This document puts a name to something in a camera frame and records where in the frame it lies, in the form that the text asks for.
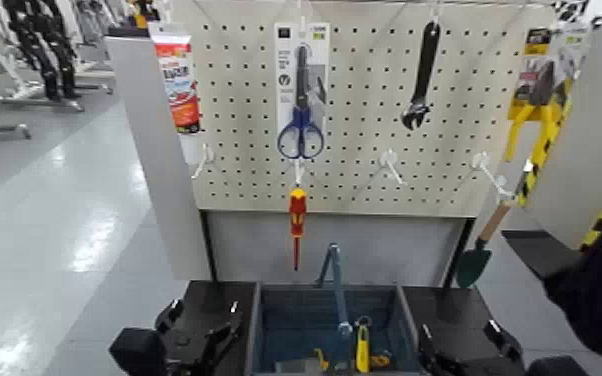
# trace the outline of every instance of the pegboard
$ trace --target pegboard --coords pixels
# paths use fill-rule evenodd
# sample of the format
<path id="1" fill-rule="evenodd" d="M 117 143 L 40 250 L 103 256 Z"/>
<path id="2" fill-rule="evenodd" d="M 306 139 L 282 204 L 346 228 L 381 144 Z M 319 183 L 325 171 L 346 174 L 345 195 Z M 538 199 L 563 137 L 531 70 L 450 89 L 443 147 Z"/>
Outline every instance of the pegboard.
<path id="1" fill-rule="evenodd" d="M 434 3 L 210 0 L 177 2 L 198 77 L 201 124 L 215 152 L 194 181 L 202 209 L 287 211 L 294 168 L 276 146 L 273 25 L 332 28 L 325 150 L 305 162 L 310 212 L 478 215 L 490 182 L 470 167 L 487 151 L 494 172 L 526 32 L 549 25 L 539 4 L 454 2 L 441 8 L 442 37 L 429 86 L 431 113 L 409 131 L 399 120 L 416 80 L 422 30 Z M 408 186 L 378 160 L 392 149 Z"/>

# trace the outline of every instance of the scissors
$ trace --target scissors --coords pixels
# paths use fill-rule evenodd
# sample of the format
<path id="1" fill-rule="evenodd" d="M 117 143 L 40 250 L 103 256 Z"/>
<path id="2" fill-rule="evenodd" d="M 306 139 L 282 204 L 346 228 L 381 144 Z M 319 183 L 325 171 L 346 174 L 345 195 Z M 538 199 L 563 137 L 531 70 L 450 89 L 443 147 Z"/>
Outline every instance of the scissors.
<path id="1" fill-rule="evenodd" d="M 307 55 L 306 47 L 300 46 L 296 67 L 296 103 L 292 122 L 287 124 L 278 136 L 278 150 L 290 159 L 314 158 L 324 149 L 324 136 L 322 136 L 320 128 L 313 122 L 308 105 Z M 291 140 L 292 145 L 285 142 L 286 140 Z"/>

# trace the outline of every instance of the wooden handle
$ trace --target wooden handle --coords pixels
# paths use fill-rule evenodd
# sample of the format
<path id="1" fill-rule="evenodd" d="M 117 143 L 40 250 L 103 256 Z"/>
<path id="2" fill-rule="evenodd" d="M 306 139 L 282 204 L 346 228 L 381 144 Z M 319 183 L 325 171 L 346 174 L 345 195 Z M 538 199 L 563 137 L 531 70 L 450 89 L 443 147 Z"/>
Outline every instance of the wooden handle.
<path id="1" fill-rule="evenodd" d="M 486 242 L 490 240 L 492 234 L 495 233 L 495 230 L 497 230 L 497 227 L 499 227 L 499 224 L 502 222 L 502 219 L 504 219 L 506 213 L 508 213 L 510 209 L 511 207 L 507 206 L 504 203 L 504 201 L 500 201 L 499 206 L 497 207 L 497 209 L 495 209 L 495 212 L 492 213 L 492 217 L 490 217 L 490 220 L 483 228 L 483 231 L 481 231 L 481 235 L 479 235 L 479 238 Z"/>

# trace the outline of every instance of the shiny floor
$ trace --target shiny floor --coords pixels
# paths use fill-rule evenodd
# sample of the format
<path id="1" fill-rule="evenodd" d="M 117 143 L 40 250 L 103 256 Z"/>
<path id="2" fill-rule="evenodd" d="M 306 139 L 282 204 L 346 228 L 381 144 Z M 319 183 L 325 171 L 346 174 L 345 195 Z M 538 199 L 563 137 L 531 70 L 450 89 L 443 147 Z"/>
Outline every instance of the shiny floor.
<path id="1" fill-rule="evenodd" d="M 0 376 L 121 375 L 110 341 L 150 326 L 186 285 L 170 274 L 122 104 L 102 93 L 83 102 L 81 114 L 0 109 L 0 122 L 27 122 L 35 136 L 0 135 Z M 571 354 L 602 376 L 602 357 L 504 239 L 490 248 L 479 289 L 526 360 Z"/>

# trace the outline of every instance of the red and yellow screwdriver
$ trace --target red and yellow screwdriver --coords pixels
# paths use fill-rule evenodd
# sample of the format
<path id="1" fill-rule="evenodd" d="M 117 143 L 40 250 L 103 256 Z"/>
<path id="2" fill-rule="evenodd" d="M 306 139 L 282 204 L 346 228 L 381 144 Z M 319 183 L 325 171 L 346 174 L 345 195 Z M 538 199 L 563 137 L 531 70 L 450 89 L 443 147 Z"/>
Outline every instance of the red and yellow screwdriver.
<path id="1" fill-rule="evenodd" d="M 294 239 L 294 270 L 299 270 L 299 247 L 303 236 L 303 222 L 306 219 L 306 192 L 303 189 L 294 188 L 289 195 L 289 214 Z"/>

